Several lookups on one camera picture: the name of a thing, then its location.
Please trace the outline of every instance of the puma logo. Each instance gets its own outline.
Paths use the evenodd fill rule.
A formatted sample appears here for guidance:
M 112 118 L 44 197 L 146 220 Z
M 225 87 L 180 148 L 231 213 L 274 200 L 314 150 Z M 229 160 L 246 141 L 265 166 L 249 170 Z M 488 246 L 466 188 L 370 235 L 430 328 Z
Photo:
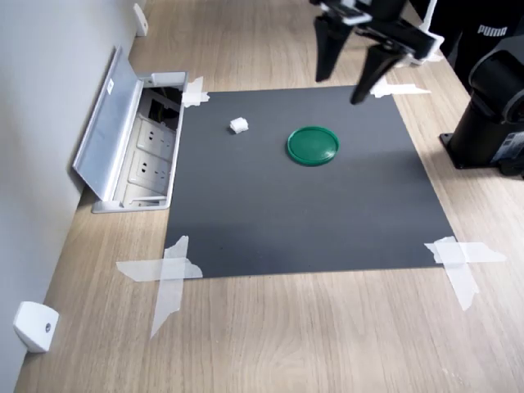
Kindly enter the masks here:
M 495 27 L 480 25 L 478 26 L 477 33 L 484 34 L 486 37 L 502 37 L 503 35 L 506 34 L 507 31 L 508 31 L 507 27 L 496 29 Z

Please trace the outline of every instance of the open metal lid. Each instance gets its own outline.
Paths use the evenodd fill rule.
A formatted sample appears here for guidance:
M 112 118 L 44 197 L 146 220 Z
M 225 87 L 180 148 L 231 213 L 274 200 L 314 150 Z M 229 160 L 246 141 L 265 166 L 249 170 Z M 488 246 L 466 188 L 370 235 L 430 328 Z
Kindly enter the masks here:
M 73 168 L 102 201 L 115 194 L 143 81 L 122 48 L 111 59 Z

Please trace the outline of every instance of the desk power outlet box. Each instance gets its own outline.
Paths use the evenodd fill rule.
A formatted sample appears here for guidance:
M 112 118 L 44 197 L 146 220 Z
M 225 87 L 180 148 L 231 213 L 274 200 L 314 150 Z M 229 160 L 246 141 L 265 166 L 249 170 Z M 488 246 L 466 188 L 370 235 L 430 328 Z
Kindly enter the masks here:
M 186 87 L 187 72 L 136 75 L 115 50 L 73 163 L 93 213 L 170 206 Z

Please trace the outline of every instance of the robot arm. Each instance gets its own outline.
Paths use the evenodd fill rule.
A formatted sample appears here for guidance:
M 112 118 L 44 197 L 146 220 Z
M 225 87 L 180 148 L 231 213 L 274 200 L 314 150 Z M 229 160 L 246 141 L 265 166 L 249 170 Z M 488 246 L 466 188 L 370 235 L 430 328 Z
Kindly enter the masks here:
M 408 54 L 427 56 L 434 39 L 400 18 L 407 0 L 309 0 L 323 11 L 314 21 L 317 35 L 316 81 L 329 79 L 344 43 L 353 29 L 378 42 L 368 49 L 351 104 L 361 103 L 373 85 Z

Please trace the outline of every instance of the white door stopper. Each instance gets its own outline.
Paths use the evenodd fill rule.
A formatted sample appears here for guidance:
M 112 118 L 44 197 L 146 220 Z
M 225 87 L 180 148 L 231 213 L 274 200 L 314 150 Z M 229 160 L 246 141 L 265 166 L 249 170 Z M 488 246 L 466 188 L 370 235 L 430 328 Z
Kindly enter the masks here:
M 29 352 L 48 352 L 59 314 L 52 308 L 33 301 L 22 301 L 13 326 Z

